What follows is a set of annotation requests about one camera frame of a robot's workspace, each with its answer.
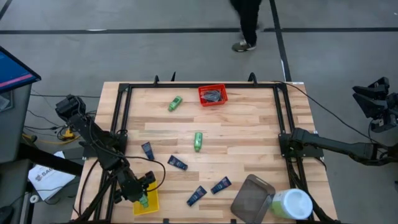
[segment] wooden tabletop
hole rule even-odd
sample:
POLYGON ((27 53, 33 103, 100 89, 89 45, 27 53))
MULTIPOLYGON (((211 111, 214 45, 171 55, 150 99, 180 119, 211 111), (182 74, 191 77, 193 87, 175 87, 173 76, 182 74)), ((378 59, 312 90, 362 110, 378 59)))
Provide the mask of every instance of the wooden tabletop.
MULTIPOLYGON (((104 130, 111 127, 118 85, 118 82, 104 83, 95 120, 104 130)), ((297 87, 305 91, 304 85, 297 87)), ((289 189, 286 164, 280 155, 277 140, 280 129, 272 89, 228 88, 227 94, 226 104, 202 107, 196 88, 133 89, 126 155, 146 157, 141 144, 149 141, 155 159, 164 164, 167 173, 164 184, 159 188, 158 212, 135 217, 132 203, 124 200, 114 206, 112 223, 162 223, 163 218, 169 218, 171 223, 229 223, 236 218, 238 223, 242 223, 231 213, 230 206, 249 174, 272 184, 276 191, 289 189), (177 95, 183 98, 183 102, 175 111, 169 112, 169 103, 177 95), (200 153, 193 148, 194 135, 198 131, 203 133, 200 153), (167 164, 171 154, 185 162, 188 170, 182 171, 167 164), (232 186, 213 195, 210 189, 225 176, 232 186), (208 193, 189 207, 187 200, 199 185, 208 193)), ((289 98, 295 125, 313 131, 315 128, 307 98, 291 87, 289 98)), ((94 161, 89 159, 85 162, 82 180, 85 180, 94 161)), ((156 179, 162 180, 161 166, 137 159, 129 161, 138 177, 153 170, 156 179)), ((311 158, 304 159, 303 163, 310 193, 326 214, 337 219, 325 168, 311 158)), ((97 165, 88 179, 82 211, 98 192, 101 172, 101 167, 97 165)), ((76 208, 82 185, 83 181, 80 182, 76 208)), ((103 202, 102 218, 107 202, 108 195, 103 202)), ((270 211, 263 222, 294 223, 277 218, 270 211)))

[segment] green bottle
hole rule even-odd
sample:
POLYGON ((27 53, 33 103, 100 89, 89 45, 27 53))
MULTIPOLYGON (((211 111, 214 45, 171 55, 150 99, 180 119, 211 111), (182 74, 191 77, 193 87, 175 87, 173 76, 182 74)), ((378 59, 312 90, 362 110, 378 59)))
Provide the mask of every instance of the green bottle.
POLYGON ((169 105, 169 111, 171 112, 171 111, 175 110, 181 102, 182 102, 181 96, 176 96, 174 98, 173 102, 171 102, 169 105))
POLYGON ((201 140, 203 139, 202 133, 195 133, 195 142, 193 143, 193 147, 196 152, 199 152, 201 149, 201 140))
POLYGON ((142 197, 139 199, 139 203, 144 207, 147 208, 148 205, 148 198, 145 194, 142 195, 142 197))

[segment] yellow tray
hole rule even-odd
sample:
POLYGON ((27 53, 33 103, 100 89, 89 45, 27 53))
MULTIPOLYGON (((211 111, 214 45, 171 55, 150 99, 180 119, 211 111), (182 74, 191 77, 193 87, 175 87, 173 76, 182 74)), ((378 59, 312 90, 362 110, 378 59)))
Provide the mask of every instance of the yellow tray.
MULTIPOLYGON (((149 184, 148 190, 154 189, 157 186, 156 181, 149 184)), ((159 211, 159 198, 157 190, 148 192, 148 207, 144 208, 139 202, 134 202, 132 206, 134 215, 143 215, 159 211)))

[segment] gray floor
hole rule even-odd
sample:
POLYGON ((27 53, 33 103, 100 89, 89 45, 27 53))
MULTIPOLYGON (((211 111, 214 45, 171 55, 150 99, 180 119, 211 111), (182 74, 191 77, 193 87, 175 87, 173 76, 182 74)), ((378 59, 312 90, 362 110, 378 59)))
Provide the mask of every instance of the gray floor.
MULTIPOLYGON (((0 0, 0 7, 6 0, 0 0)), ((396 0, 278 0, 282 27, 398 27, 396 0)), ((273 27, 268 1, 260 21, 273 27)), ((13 0, 0 21, 0 30, 152 29, 238 27, 227 0, 13 0)), ((223 34, 96 34, 2 35, 0 45, 39 73, 33 85, 41 94, 100 95, 105 81, 146 81, 159 75, 169 80, 238 81, 250 72, 257 78, 284 80, 274 33, 259 34, 258 48, 247 54, 231 51, 237 33, 223 34)), ((382 76, 398 91, 398 33, 284 34, 293 81, 305 82, 308 94, 363 133, 366 119, 352 98, 352 86, 365 86, 382 76)), ((32 97, 29 109, 61 123, 53 108, 59 98, 32 97)), ((85 99, 95 110, 97 99, 85 99)), ((320 135, 340 141, 366 141, 311 103, 320 135)), ((27 116, 26 124, 49 124, 27 116)), ((394 144, 398 129, 373 137, 394 144)), ((50 136, 42 139, 53 140, 50 136)), ((39 147, 78 157, 76 144, 39 147)), ((339 219, 347 223, 396 223, 397 164, 365 167, 326 152, 328 178, 339 219)), ((77 186, 63 190, 57 205, 39 203, 34 223, 67 222, 77 186)))

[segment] screen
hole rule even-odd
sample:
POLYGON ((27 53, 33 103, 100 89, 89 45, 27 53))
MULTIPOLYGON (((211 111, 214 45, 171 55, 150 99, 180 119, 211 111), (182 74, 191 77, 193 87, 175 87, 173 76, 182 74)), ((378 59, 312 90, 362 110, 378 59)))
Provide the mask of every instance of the screen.
POLYGON ((0 91, 32 82, 36 77, 3 52, 0 52, 0 91))

